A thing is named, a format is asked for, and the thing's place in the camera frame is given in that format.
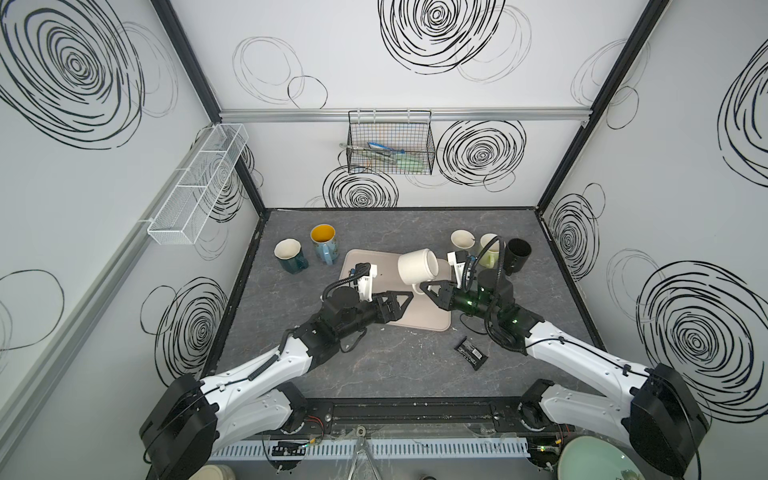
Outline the cream white mug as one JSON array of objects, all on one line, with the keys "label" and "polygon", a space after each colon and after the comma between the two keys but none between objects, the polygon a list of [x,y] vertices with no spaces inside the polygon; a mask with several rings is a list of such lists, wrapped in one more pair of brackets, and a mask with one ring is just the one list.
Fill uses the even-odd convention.
[{"label": "cream white mug", "polygon": [[420,284],[433,281],[439,274],[437,257],[428,248],[400,255],[397,267],[401,281],[418,296],[424,295]]}]

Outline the blue butterfly mug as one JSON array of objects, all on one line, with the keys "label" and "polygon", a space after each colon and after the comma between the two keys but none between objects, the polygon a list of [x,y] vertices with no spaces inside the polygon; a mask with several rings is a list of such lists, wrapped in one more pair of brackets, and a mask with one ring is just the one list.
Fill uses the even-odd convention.
[{"label": "blue butterfly mug", "polygon": [[310,232],[317,258],[326,265],[333,265],[338,258],[336,230],[329,224],[315,226]]}]

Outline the dark green mug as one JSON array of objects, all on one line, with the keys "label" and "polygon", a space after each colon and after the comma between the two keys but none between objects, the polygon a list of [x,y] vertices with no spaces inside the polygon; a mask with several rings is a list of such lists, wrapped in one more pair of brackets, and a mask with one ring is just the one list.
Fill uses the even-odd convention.
[{"label": "dark green mug", "polygon": [[290,274],[297,274],[309,266],[308,260],[303,254],[301,243],[296,239],[281,240],[275,246],[273,253],[281,267]]}]

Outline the grey mug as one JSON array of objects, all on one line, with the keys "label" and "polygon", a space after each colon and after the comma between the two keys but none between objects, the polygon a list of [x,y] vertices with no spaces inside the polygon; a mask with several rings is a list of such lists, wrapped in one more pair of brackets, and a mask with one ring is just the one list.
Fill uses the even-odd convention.
[{"label": "grey mug", "polygon": [[456,250],[463,250],[472,253],[475,249],[476,239],[472,232],[459,229],[450,235],[450,241]]}]

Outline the light green mug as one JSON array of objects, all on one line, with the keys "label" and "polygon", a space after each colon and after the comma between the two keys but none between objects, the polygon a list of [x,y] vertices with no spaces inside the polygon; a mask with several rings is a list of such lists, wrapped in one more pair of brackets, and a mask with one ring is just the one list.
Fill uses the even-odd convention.
[{"label": "light green mug", "polygon": [[500,243],[498,235],[486,233],[480,239],[479,264],[484,268],[492,269],[497,266],[500,256]]}]

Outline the black mug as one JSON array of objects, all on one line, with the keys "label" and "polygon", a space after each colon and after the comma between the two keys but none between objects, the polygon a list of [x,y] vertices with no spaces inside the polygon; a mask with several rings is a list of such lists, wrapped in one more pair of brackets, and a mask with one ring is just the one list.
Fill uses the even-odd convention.
[{"label": "black mug", "polygon": [[532,253],[532,247],[524,239],[511,239],[504,253],[503,270],[507,276],[520,272]]}]

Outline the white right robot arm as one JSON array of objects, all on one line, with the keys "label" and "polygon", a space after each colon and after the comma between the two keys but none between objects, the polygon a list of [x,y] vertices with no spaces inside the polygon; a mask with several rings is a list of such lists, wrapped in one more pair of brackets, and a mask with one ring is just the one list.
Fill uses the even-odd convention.
[{"label": "white right robot arm", "polygon": [[502,349],[530,356],[580,379],[595,394],[537,380],[520,398],[524,426],[542,431],[573,424],[630,446],[646,463],[673,478],[689,466],[701,469],[700,446],[710,424],[687,384],[672,367],[647,367],[587,344],[521,306],[508,275],[519,272],[532,252],[522,239],[493,237],[480,251],[498,249],[494,267],[477,269],[477,258],[456,252],[455,280],[421,275],[413,289],[445,311],[483,322],[484,333]]}]

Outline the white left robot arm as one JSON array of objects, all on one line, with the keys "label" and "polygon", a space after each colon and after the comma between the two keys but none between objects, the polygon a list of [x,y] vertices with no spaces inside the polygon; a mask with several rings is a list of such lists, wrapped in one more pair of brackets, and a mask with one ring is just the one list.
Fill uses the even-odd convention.
[{"label": "white left robot arm", "polygon": [[306,401],[292,380],[341,352],[349,335],[400,320],[414,298],[412,290],[361,294],[372,268],[360,263],[329,284],[318,311],[267,353],[222,374],[173,380],[139,430],[150,478],[189,479],[218,449],[264,431],[298,430]]}]

